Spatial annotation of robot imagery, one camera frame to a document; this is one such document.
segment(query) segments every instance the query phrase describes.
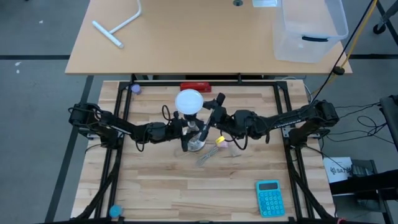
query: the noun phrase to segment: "plastic storage container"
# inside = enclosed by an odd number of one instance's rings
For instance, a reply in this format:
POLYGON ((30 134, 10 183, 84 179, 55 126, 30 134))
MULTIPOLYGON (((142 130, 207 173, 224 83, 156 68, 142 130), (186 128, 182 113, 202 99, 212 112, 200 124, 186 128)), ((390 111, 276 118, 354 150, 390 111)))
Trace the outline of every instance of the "plastic storage container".
POLYGON ((277 0, 252 0, 253 7, 276 7, 277 0))
POLYGON ((278 60, 316 63, 348 35, 341 0, 278 0, 272 25, 278 60))

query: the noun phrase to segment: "white pipe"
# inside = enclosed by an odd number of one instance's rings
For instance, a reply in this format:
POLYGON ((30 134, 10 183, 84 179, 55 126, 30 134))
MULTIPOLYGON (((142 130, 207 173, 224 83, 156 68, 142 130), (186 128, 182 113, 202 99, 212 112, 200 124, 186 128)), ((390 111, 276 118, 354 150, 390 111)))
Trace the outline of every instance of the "white pipe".
POLYGON ((104 27, 102 27, 99 23, 96 21, 93 21, 93 25, 95 28, 97 28, 102 34, 105 35, 110 41, 112 41, 116 46, 118 46, 120 49, 124 47, 122 42, 120 42, 116 37, 114 37, 112 34, 110 34, 104 27))
POLYGON ((119 29, 122 29, 125 25, 129 24, 131 21, 133 21, 134 19, 137 19, 140 15, 141 15, 141 0, 137 0, 137 4, 138 4, 138 12, 133 15, 130 19, 124 21, 122 24, 118 25, 117 27, 115 27, 113 30, 111 30, 109 33, 113 34, 116 31, 118 31, 119 29))
POLYGON ((124 47, 124 45, 122 44, 122 42, 120 42, 117 38, 115 38, 114 34, 116 31, 118 31, 119 29, 122 29, 125 25, 129 24, 130 22, 132 22, 134 19, 137 19, 142 12, 141 9, 141 0, 137 0, 137 4, 138 4, 138 11, 135 15, 133 15, 131 18, 129 18, 128 20, 124 21, 122 24, 118 25, 117 27, 115 27, 113 30, 111 31, 107 31, 103 26, 101 26, 99 23, 97 23, 96 21, 93 21, 93 25, 95 28, 97 28, 102 34, 105 35, 105 37, 107 37, 110 41, 112 41, 116 46, 118 46, 120 49, 122 49, 124 47))

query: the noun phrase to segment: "wire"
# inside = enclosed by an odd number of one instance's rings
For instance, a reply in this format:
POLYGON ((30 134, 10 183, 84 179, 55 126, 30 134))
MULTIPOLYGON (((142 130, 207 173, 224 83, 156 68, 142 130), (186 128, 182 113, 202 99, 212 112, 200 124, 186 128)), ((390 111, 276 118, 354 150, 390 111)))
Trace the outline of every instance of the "wire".
POLYGON ((353 111, 353 112, 349 112, 349 113, 347 113, 347 114, 345 114, 345 115, 343 115, 343 116, 340 116, 339 119, 345 118, 345 117, 347 117, 348 115, 355 114, 355 113, 360 112, 360 111, 364 111, 364 110, 366 110, 366 109, 368 109, 368 108, 373 107, 374 105, 376 105, 376 104, 366 106, 366 107, 364 107, 364 108, 361 108, 361 109, 356 110, 356 111, 353 111))
POLYGON ((378 138, 378 139, 380 139, 380 140, 383 140, 383 141, 385 141, 385 142, 394 144, 392 141, 389 141, 389 140, 387 140, 387 139, 384 139, 384 138, 379 137, 379 136, 376 135, 382 128, 384 128, 385 126, 387 126, 387 123, 383 123, 383 124, 377 125, 376 122, 374 122, 374 120, 371 119, 371 118, 368 117, 368 116, 358 116, 358 117, 356 118, 356 120, 357 120, 357 122, 358 122, 359 124, 361 124, 362 126, 365 126, 365 127, 367 127, 367 128, 372 128, 372 129, 369 130, 369 131, 352 130, 352 131, 345 131, 345 132, 342 132, 342 133, 329 133, 326 137, 327 137, 329 140, 333 141, 333 142, 345 142, 345 141, 351 141, 351 140, 355 140, 355 139, 361 139, 361 138, 366 138, 366 137, 372 137, 372 136, 373 136, 373 137, 376 137, 376 138, 378 138), (360 120, 361 118, 362 118, 362 119, 363 119, 363 118, 366 118, 366 119, 370 120, 370 122, 372 122, 373 125, 364 124, 364 123, 360 120), (365 136, 355 137, 355 138, 349 138, 349 139, 341 139, 341 140, 336 140, 336 139, 332 139, 331 137, 329 137, 329 135, 341 135, 341 134, 348 134, 348 133, 366 133, 366 135, 365 135, 365 136))
MULTIPOLYGON (((228 133, 228 134, 229 134, 229 136, 231 136, 231 140, 225 139, 224 141, 226 141, 226 142, 233 142, 233 137, 232 137, 232 135, 231 135, 230 133, 228 133)), ((220 136, 223 136, 223 131, 222 131, 222 130, 220 130, 220 136)))
POLYGON ((376 7, 376 3, 377 3, 377 0, 371 0, 371 1, 369 2, 369 5, 367 6, 367 8, 366 8, 364 14, 362 15, 362 18, 359 20, 359 23, 358 23, 357 26, 355 27, 354 32, 351 34, 351 37, 349 37, 349 39, 348 39, 348 41, 347 41, 347 44, 345 45, 345 47, 344 47, 342 53, 341 53, 340 56, 338 57, 338 59, 337 59, 335 65, 333 66, 332 71, 329 73, 329 75, 328 75, 328 77, 326 78, 326 80, 325 80, 325 82, 323 83, 323 85, 312 93, 312 95, 313 95, 313 94, 316 94, 315 97, 313 98, 313 100, 315 100, 315 99, 318 97, 319 93, 323 90, 323 88, 325 87, 325 85, 327 85, 329 82, 332 82, 332 81, 336 78, 336 75, 334 75, 334 77, 330 80, 331 76, 333 75, 333 69, 337 66, 337 64, 338 64, 338 62, 340 61, 341 57, 343 56, 343 54, 345 53, 346 49, 348 48, 349 43, 350 43, 351 40, 353 39, 353 37, 354 37, 356 31, 359 29, 358 34, 355 35, 354 42, 353 42, 352 46, 350 47, 350 50, 349 50, 349 52, 348 52, 348 55, 347 55, 346 59, 344 60, 344 62, 341 64, 340 67, 344 67, 344 65, 347 63, 349 57, 351 56, 351 54, 352 54, 352 52, 353 52, 353 50, 354 50, 354 48, 355 48, 355 45, 356 45, 356 43, 357 43, 357 41, 358 41, 358 38, 359 38, 359 36, 361 35, 361 33, 362 33, 362 31, 363 31, 363 28, 364 28, 365 25, 368 23, 368 20, 369 20, 371 14, 373 13, 374 8, 376 7))
POLYGON ((92 148, 94 148, 94 147, 96 147, 96 146, 100 146, 100 145, 101 145, 101 143, 95 144, 95 145, 92 145, 92 146, 88 147, 88 148, 85 150, 85 154, 86 154, 87 151, 89 151, 90 149, 92 149, 92 148))
MULTIPOLYGON (((298 80, 298 78, 295 78, 295 77, 285 77, 285 78, 283 78, 282 80, 288 80, 288 79, 294 79, 294 80, 298 80)), ((308 92, 308 95, 310 96, 310 98, 311 98, 311 100, 309 100, 309 102, 310 103, 312 103, 312 94, 311 94, 311 91, 310 91, 310 89, 308 88, 308 86, 304 83, 304 88, 305 88, 305 90, 308 92)))
POLYGON ((322 146, 321 146, 321 152, 322 152, 322 150, 323 150, 323 147, 325 146, 325 140, 323 139, 323 137, 322 137, 322 146))
POLYGON ((166 127, 171 123, 172 119, 171 119, 169 107, 167 107, 167 105, 163 105, 163 106, 162 106, 162 116, 163 116, 164 119, 167 120, 167 124, 165 124, 164 126, 161 126, 161 127, 156 127, 156 128, 148 128, 148 126, 147 126, 147 127, 145 128, 144 135, 143 135, 143 137, 142 137, 142 141, 143 141, 143 143, 142 143, 142 149, 140 149, 139 146, 138 146, 136 136, 134 137, 134 141, 136 142, 136 148, 137 148, 137 150, 138 150, 139 152, 144 152, 145 143, 146 143, 146 141, 149 140, 149 136, 148 136, 148 138, 145 140, 145 136, 146 136, 148 130, 155 130, 155 129, 160 129, 160 128, 166 128, 166 127))
POLYGON ((343 170, 349 172, 346 168, 342 167, 338 162, 336 162, 334 159, 332 159, 330 156, 326 155, 324 152, 319 151, 318 149, 314 149, 313 147, 310 146, 305 146, 306 148, 312 149, 315 152, 320 153, 323 157, 327 157, 328 159, 330 159, 331 161, 333 161, 335 164, 337 164, 338 166, 340 166, 343 170))
POLYGON ((248 129, 247 129, 247 127, 246 127, 246 119, 247 118, 245 118, 244 120, 243 120, 243 128, 244 128, 244 132, 245 132, 245 134, 244 134, 244 146, 243 147, 241 147, 239 144, 238 144, 238 142, 236 142, 236 138, 232 138, 232 140, 234 141, 234 143, 235 143, 235 145, 236 145, 236 147, 238 147, 240 150, 245 150, 246 149, 246 147, 248 146, 248 129))
POLYGON ((352 108, 352 107, 363 108, 363 107, 366 107, 366 106, 377 105, 377 104, 379 104, 379 102, 377 102, 377 103, 371 103, 371 104, 368 104, 368 105, 361 105, 361 106, 358 106, 358 105, 351 105, 351 106, 336 106, 335 109, 339 109, 339 108, 352 108))

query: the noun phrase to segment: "electronic device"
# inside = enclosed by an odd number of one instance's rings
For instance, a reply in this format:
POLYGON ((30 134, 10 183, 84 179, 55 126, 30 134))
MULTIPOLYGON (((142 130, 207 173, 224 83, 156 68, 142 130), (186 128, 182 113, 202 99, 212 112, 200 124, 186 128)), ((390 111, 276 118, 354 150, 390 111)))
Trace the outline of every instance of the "electronic device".
POLYGON ((256 183, 257 201, 264 218, 285 215, 284 201, 278 180, 262 180, 256 183))

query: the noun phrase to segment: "light wood desk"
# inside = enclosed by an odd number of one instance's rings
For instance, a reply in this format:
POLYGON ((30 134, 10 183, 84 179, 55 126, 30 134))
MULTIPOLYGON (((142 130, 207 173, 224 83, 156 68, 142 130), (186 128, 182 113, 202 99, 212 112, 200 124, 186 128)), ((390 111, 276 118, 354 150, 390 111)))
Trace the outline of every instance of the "light wood desk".
POLYGON ((322 75, 343 50, 338 43, 314 64, 276 60, 275 9, 246 0, 239 7, 233 0, 142 0, 142 15, 115 33, 124 49, 91 23, 111 30, 136 11, 136 0, 91 0, 66 73, 322 75))
MULTIPOLYGON (((288 85, 293 109, 306 104, 303 82, 293 80, 288 81, 288 85)), ((98 102, 101 109, 113 111, 117 89, 118 82, 103 83, 98 102)), ((177 86, 142 87, 142 94, 132 97, 128 121, 134 124, 164 122, 161 107, 165 104, 171 113, 175 111, 174 98, 178 92, 177 86)), ((241 109, 253 110, 261 116, 277 114, 272 87, 214 86, 213 93, 203 96, 205 100, 211 100, 219 92, 226 95, 223 106, 228 114, 241 109)), ((209 115, 210 112, 203 109, 198 118, 207 119, 209 115)), ((200 153, 206 152, 218 136, 220 132, 211 129, 207 144, 200 153)), ((146 144, 144 152, 138 152, 134 142, 126 138, 115 204, 124 207, 123 216, 127 220, 287 220, 287 217, 295 215, 282 135, 279 129, 273 130, 270 143, 265 144, 264 139, 250 139, 248 148, 240 151, 239 157, 232 158, 227 150, 222 150, 208 159, 204 167, 198 168, 195 166, 197 155, 181 156, 183 152, 179 140, 146 144), (259 214, 254 183, 266 179, 280 181, 286 210, 284 217, 265 220, 259 214)), ((89 146, 98 143, 90 141, 89 146)), ((308 140, 308 145, 319 149, 313 139, 308 140)), ((99 147, 87 152, 72 217, 81 213, 97 192, 105 152, 99 147)), ((302 154, 310 190, 333 214, 335 206, 321 155, 308 149, 303 149, 302 154)), ((108 195, 109 189, 103 204, 104 212, 108 195)), ((306 215, 301 194, 300 201, 306 215)))

